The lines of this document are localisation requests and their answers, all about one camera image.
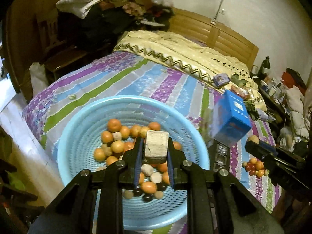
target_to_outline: colander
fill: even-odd
[[[93,159],[93,151],[101,146],[100,134],[109,119],[116,118],[125,126],[147,126],[156,121],[162,131],[181,143],[188,160],[209,169],[205,143],[194,126],[178,111],[159,101],[140,96],[107,97],[86,105],[66,125],[59,142],[57,163],[64,185],[82,169],[94,171],[103,166]],[[162,199],[143,202],[141,197],[123,199],[124,229],[151,230],[164,227],[187,214],[186,191],[167,187]]]

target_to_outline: screw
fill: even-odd
[[[90,171],[88,169],[84,169],[80,172],[80,175],[83,177],[86,177],[90,174]]]
[[[124,160],[118,160],[116,162],[116,165],[119,166],[119,167],[123,167],[125,164],[126,164],[126,162]]]
[[[192,162],[191,162],[191,161],[188,161],[188,160],[184,160],[184,161],[182,162],[182,164],[183,164],[184,166],[190,167],[190,166],[192,165]]]
[[[219,171],[219,173],[222,175],[222,176],[227,176],[228,174],[229,174],[229,172],[226,170],[226,169],[221,169],[220,171]]]

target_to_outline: dark cherry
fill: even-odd
[[[143,195],[142,200],[144,202],[150,202],[153,200],[153,198],[154,198],[154,196],[152,194],[146,193],[145,195]]]
[[[137,189],[133,190],[133,195],[135,197],[140,197],[143,194],[141,187],[137,187]]]
[[[157,185],[157,191],[164,192],[166,190],[166,188],[167,188],[167,185],[164,182],[160,182],[160,183],[158,183],[156,185]]]

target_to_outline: bedsheet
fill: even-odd
[[[180,71],[128,52],[114,52],[67,74],[34,97],[23,110],[29,128],[53,161],[57,161],[58,142],[68,121],[85,105],[113,95],[140,95],[166,103],[182,113],[197,129],[204,110],[221,94]],[[250,155],[245,151],[247,137],[255,134],[274,145],[268,123],[253,121],[249,133],[231,148],[230,172],[272,212],[281,194],[269,177],[256,179],[242,169]],[[181,219],[157,233],[186,233]]]

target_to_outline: pile of clothes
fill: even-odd
[[[61,12],[78,18],[76,45],[87,51],[103,42],[117,41],[126,30],[140,29],[142,19],[165,22],[173,15],[170,4],[152,0],[60,0],[56,7]]]

